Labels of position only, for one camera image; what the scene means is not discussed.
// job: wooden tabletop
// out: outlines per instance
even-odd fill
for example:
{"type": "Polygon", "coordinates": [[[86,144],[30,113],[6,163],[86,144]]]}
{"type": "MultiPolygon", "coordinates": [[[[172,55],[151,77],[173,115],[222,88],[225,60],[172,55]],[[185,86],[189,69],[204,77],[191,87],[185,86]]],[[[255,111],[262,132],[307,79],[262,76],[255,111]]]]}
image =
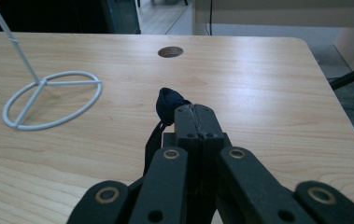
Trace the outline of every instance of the wooden tabletop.
{"type": "MultiPolygon", "coordinates": [[[[65,223],[85,191],[142,175],[159,121],[159,89],[215,110],[234,146],[251,150],[285,187],[318,180],[354,201],[354,128],[303,40],[272,37],[15,34],[40,77],[83,70],[103,81],[87,112],[42,131],[2,120],[6,101],[33,80],[0,33],[0,223],[65,223]],[[164,58],[176,46],[183,53],[164,58]]],[[[84,105],[94,86],[46,87],[24,123],[84,105]]],[[[10,111],[15,118],[24,94],[10,111]]]]}

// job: white wire stand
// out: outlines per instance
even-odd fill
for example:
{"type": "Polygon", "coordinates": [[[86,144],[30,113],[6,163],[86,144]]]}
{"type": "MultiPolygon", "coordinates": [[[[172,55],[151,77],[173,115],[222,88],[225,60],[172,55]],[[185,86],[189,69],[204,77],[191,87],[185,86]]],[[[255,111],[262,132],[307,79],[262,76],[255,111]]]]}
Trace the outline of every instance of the white wire stand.
{"type": "Polygon", "coordinates": [[[30,72],[32,78],[34,79],[34,82],[31,84],[25,86],[21,90],[17,91],[5,104],[3,112],[2,112],[2,118],[5,122],[5,124],[11,128],[15,128],[18,130],[41,130],[41,129],[47,129],[50,127],[54,127],[56,125],[65,123],[71,119],[74,119],[75,117],[81,115],[84,113],[86,110],[88,110],[98,99],[98,97],[101,94],[102,90],[102,82],[99,80],[95,75],[84,72],[84,71],[66,71],[62,73],[57,73],[57,74],[52,74],[47,77],[39,78],[32,66],[29,64],[28,60],[26,59],[25,55],[23,54],[19,42],[16,40],[16,38],[13,36],[13,34],[10,32],[10,30],[7,27],[6,22],[2,18],[0,14],[0,26],[2,27],[3,31],[7,34],[8,39],[14,46],[14,49],[19,53],[22,61],[24,62],[25,66],[27,67],[28,71],[30,72]],[[70,76],[84,76],[88,77],[91,80],[77,80],[77,81],[51,81],[52,79],[58,78],[58,77],[70,77],[70,76]],[[44,123],[44,124],[35,124],[35,125],[23,125],[23,119],[27,115],[29,109],[35,102],[36,98],[39,96],[40,92],[43,91],[43,89],[46,86],[67,86],[67,85],[96,85],[97,91],[95,92],[94,96],[91,98],[91,100],[85,104],[81,109],[75,111],[74,113],[63,117],[61,119],[57,119],[52,122],[44,123]],[[36,87],[36,90],[32,94],[31,98],[27,101],[25,107],[22,109],[21,113],[17,116],[15,121],[10,120],[8,112],[13,105],[13,103],[20,97],[22,96],[25,92],[29,91],[33,87],[36,87]]]}

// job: floor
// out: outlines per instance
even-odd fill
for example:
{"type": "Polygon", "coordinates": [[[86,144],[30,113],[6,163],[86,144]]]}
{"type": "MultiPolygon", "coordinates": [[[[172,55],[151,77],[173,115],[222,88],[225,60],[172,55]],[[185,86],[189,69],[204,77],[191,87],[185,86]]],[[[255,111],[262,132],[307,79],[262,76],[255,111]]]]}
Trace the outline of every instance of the floor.
{"type": "MultiPolygon", "coordinates": [[[[143,0],[141,2],[141,8],[137,10],[142,34],[192,35],[191,1],[188,1],[189,5],[187,7],[181,0],[145,1],[146,0],[143,0]]],[[[213,35],[291,36],[301,38],[306,41],[308,47],[317,59],[319,67],[329,80],[351,72],[350,68],[333,45],[333,41],[339,30],[339,28],[326,27],[212,25],[213,35]]],[[[354,125],[354,83],[336,90],[335,94],[350,118],[351,123],[354,125]]]]}

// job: wood grain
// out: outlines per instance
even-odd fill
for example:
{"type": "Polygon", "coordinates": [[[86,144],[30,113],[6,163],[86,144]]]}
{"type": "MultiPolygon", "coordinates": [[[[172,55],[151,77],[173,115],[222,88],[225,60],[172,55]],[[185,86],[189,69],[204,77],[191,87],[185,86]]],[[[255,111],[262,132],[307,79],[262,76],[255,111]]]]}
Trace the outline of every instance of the wood grain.
{"type": "MultiPolygon", "coordinates": [[[[318,180],[354,201],[354,128],[300,39],[15,36],[41,77],[85,70],[104,89],[92,108],[66,124],[36,132],[9,128],[3,106],[32,79],[0,33],[0,223],[65,223],[92,185],[140,177],[161,87],[213,108],[232,143],[251,150],[285,187],[318,180]],[[160,57],[168,46],[184,52],[160,57]]],[[[59,118],[92,93],[91,87],[45,89],[24,122],[59,118]]]]}

